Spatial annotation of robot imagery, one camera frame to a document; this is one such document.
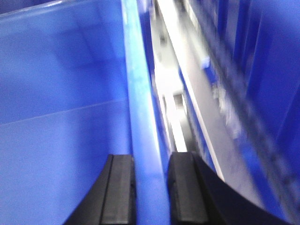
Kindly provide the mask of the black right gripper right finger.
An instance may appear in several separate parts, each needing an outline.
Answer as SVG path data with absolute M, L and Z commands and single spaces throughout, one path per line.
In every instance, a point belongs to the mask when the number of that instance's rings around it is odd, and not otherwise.
M 173 152 L 168 165 L 173 225 L 286 225 L 224 183 L 195 152 Z

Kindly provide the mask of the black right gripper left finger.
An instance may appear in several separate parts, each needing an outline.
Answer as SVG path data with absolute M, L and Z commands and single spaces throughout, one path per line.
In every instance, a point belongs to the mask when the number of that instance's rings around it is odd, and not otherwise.
M 135 164 L 131 155 L 108 155 L 89 192 L 66 225 L 135 225 Z

